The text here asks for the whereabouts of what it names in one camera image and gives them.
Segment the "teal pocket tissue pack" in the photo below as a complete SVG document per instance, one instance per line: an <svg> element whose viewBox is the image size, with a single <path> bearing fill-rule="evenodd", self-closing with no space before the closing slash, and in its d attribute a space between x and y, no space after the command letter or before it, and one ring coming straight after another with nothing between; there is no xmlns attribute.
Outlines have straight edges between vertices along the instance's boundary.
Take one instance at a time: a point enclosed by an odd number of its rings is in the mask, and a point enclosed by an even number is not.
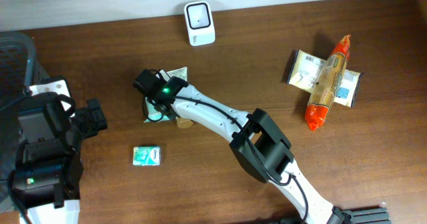
<svg viewBox="0 0 427 224"><path fill-rule="evenodd" d="M161 164L161 149L158 146L133 148L133 165L159 166Z"/></svg>

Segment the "teal wet wipes pack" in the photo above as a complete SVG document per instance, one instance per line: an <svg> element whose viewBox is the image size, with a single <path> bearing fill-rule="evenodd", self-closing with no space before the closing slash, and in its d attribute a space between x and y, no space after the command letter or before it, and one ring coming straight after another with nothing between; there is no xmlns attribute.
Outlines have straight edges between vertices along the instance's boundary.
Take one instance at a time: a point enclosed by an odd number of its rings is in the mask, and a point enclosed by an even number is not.
<svg viewBox="0 0 427 224"><path fill-rule="evenodd" d="M145 123L157 123L161 121L169 121L170 118L161 112L157 111L155 107L148 101L147 98L143 101L143 113L146 116Z"/></svg>

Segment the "white floral cream tube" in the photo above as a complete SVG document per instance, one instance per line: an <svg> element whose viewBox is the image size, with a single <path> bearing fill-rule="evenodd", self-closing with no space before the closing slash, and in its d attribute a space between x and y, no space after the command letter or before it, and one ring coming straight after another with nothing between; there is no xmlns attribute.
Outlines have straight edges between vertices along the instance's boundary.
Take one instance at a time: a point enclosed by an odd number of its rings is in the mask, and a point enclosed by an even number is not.
<svg viewBox="0 0 427 224"><path fill-rule="evenodd" d="M187 81L187 67L182 67L182 68L171 70L171 71L165 71L162 69L160 73L161 73L161 76L166 81L168 81L171 77L179 77L184 81ZM183 117L179 117L177 115L169 115L169 116L164 115L161 120L173 121L177 125L177 127L180 129L187 129L193 125L193 121Z"/></svg>

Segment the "grey plastic mesh basket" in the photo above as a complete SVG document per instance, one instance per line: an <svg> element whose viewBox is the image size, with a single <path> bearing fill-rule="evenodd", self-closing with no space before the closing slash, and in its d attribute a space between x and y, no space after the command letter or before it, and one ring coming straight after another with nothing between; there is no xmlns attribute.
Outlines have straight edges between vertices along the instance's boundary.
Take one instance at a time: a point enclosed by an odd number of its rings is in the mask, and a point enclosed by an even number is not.
<svg viewBox="0 0 427 224"><path fill-rule="evenodd" d="M37 61L33 39L19 32L1 33L1 212L13 211L7 179L15 169L16 152L23 140L17 112L29 87L48 75Z"/></svg>

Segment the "white blue noodle bag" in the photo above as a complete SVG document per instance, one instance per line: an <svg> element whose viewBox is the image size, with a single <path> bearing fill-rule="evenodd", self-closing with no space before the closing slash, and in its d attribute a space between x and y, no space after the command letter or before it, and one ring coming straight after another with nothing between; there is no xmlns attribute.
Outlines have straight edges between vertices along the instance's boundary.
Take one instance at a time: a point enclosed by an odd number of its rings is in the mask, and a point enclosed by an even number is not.
<svg viewBox="0 0 427 224"><path fill-rule="evenodd" d="M310 55L302 50L296 51L286 83L311 93L325 63L326 61L319 57ZM362 73L345 70L334 102L347 107L354 107L362 76Z"/></svg>

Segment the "orange spaghetti packet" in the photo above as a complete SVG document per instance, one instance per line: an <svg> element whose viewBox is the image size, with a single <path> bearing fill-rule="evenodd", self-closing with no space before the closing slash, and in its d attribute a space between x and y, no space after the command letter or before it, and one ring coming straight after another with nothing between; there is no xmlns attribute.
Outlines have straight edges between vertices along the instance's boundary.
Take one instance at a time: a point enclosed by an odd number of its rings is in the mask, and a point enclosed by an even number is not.
<svg viewBox="0 0 427 224"><path fill-rule="evenodd" d="M321 68L305 112L305 120L311 131L321 127L341 85L350 54L351 35L345 35L335 46Z"/></svg>

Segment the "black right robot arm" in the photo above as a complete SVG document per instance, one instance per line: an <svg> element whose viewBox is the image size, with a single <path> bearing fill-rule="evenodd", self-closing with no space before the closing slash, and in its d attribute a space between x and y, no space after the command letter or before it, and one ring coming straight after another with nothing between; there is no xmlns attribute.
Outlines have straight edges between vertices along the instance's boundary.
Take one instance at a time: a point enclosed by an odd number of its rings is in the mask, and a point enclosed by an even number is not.
<svg viewBox="0 0 427 224"><path fill-rule="evenodd" d="M290 141L265 111L238 111L183 79L166 79L149 69L136 77L133 86L162 114L195 121L222 136L241 167L258 181L277 187L297 209L302 223L344 223L344 213L304 177Z"/></svg>

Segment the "black aluminium arm base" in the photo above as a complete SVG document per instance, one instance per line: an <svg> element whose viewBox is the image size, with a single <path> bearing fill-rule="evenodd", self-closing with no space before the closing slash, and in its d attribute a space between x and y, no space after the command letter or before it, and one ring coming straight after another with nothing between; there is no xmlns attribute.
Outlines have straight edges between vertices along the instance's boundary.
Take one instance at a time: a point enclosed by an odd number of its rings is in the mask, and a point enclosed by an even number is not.
<svg viewBox="0 0 427 224"><path fill-rule="evenodd" d="M326 224L391 224L388 209L339 210L334 208Z"/></svg>

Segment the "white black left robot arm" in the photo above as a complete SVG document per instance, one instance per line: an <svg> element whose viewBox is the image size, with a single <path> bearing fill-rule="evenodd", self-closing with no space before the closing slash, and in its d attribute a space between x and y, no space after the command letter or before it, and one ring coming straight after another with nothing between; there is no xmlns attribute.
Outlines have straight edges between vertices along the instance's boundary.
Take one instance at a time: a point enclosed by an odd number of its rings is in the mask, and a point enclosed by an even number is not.
<svg viewBox="0 0 427 224"><path fill-rule="evenodd" d="M20 223L78 223L81 144L107 128L98 99L76 108L55 92L1 114L1 212Z"/></svg>

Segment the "white barcode scanner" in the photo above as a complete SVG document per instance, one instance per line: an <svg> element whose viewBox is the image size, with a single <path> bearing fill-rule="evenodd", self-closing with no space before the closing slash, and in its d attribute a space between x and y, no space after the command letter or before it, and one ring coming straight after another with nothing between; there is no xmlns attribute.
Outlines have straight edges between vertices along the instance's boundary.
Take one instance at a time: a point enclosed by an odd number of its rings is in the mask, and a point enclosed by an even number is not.
<svg viewBox="0 0 427 224"><path fill-rule="evenodd" d="M209 45L215 42L216 32L211 7L206 1L196 1L185 5L185 23L191 46Z"/></svg>

